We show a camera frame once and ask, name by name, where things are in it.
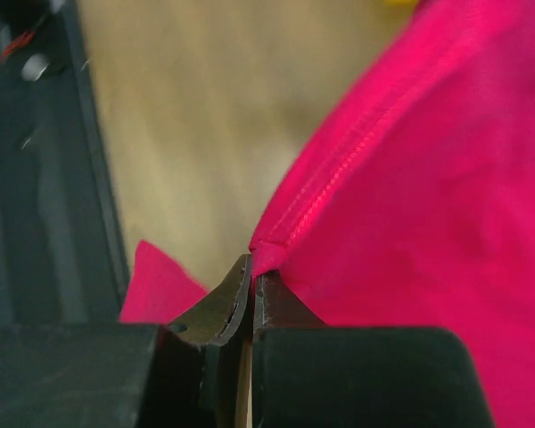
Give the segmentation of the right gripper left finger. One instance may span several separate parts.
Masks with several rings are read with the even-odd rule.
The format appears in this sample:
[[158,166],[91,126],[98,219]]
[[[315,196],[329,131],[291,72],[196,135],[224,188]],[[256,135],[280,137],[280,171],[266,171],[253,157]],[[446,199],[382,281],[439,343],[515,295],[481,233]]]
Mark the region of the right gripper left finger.
[[242,427],[251,260],[167,325],[0,326],[0,427]]

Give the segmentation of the red t shirt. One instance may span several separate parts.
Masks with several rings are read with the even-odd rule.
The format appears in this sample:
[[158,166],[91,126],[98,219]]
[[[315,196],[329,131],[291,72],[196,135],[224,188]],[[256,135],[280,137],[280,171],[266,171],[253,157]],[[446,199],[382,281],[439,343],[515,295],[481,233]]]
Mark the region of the red t shirt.
[[432,326],[497,427],[535,427],[535,1],[422,1],[250,242],[333,326]]

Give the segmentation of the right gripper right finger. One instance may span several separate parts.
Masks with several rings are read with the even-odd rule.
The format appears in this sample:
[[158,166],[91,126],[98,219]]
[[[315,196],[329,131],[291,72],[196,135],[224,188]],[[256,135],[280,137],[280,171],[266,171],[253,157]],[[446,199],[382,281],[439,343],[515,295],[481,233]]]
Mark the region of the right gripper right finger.
[[255,285],[257,427],[491,427],[473,361],[431,327],[326,325],[277,272]]

